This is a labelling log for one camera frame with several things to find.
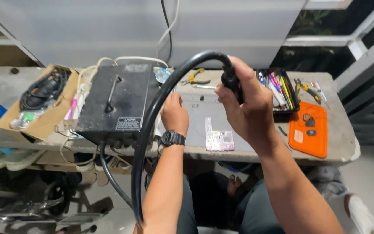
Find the black metal box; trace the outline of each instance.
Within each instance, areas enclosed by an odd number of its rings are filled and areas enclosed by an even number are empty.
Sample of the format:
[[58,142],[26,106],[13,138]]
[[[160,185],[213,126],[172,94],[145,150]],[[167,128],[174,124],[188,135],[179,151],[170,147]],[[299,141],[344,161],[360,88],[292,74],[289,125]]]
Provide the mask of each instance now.
[[76,132],[96,145],[101,141],[107,145],[133,145],[144,113],[158,91],[151,65],[100,66]]

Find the tiled floor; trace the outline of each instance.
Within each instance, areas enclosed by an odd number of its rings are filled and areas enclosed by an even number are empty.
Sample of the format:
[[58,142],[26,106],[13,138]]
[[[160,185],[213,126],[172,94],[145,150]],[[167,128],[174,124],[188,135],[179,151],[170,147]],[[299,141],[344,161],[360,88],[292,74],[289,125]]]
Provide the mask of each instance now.
[[[216,172],[225,174],[226,176],[232,173],[225,168],[222,168],[218,164],[212,162],[206,162],[209,165],[207,170],[214,170]],[[374,215],[374,147],[362,147],[361,157],[346,166],[340,168],[342,177],[345,184],[348,186],[351,192],[358,194],[363,202],[368,206],[372,214]],[[245,181],[247,175],[242,173],[236,173],[242,181]],[[129,175],[117,175],[114,176],[118,181],[122,189],[130,194],[131,190],[131,177]],[[119,234],[130,234],[133,231],[135,220],[133,217],[132,210],[124,202],[124,200],[115,192],[110,184],[104,187],[98,187],[96,184],[91,185],[84,192],[87,200],[90,204],[98,202],[104,198],[109,197],[113,203],[113,209],[105,217],[95,222],[97,225],[96,233],[108,234],[108,233],[119,233]],[[358,234],[355,230],[352,222],[344,213],[343,200],[335,199],[329,202],[339,218],[342,226],[348,234]],[[78,210],[76,203],[71,203],[70,209],[67,215],[73,214]],[[86,229],[92,224],[85,224],[81,226],[81,229]],[[3,233],[53,233],[54,226],[45,225],[34,225],[19,228],[21,225],[14,225],[7,229],[4,225],[0,225],[0,232]]]

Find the purple circuit board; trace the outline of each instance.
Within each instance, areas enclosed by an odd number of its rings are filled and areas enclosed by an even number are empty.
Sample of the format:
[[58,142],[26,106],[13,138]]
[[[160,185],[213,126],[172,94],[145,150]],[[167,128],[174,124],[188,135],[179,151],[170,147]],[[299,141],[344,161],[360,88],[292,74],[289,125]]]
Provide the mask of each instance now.
[[233,133],[231,131],[213,131],[211,129],[211,118],[205,118],[206,150],[207,151],[230,151],[235,150],[233,144]]

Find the hand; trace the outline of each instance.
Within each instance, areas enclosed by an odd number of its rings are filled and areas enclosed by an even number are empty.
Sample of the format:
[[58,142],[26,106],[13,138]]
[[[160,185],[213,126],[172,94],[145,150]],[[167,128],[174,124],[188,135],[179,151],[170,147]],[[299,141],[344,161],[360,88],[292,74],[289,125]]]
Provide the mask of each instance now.
[[184,104],[180,104],[181,95],[171,93],[164,102],[164,109],[161,111],[161,120],[165,130],[174,130],[174,132],[187,136],[188,130],[188,112]]
[[259,156],[271,155],[281,141],[273,124],[273,94],[257,79],[255,71],[237,57],[229,56],[243,90],[239,105],[233,92],[220,82],[214,90],[223,103],[233,130],[247,141]]

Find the gray pants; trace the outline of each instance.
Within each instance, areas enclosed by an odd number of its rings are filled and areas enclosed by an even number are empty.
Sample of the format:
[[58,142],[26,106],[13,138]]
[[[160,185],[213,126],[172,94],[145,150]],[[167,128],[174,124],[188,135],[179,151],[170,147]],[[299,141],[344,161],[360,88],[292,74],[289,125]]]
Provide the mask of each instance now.
[[[260,180],[237,207],[243,216],[239,234],[284,234],[273,213],[265,180]],[[198,234],[193,197],[187,176],[183,176],[183,200],[178,217],[177,234]]]

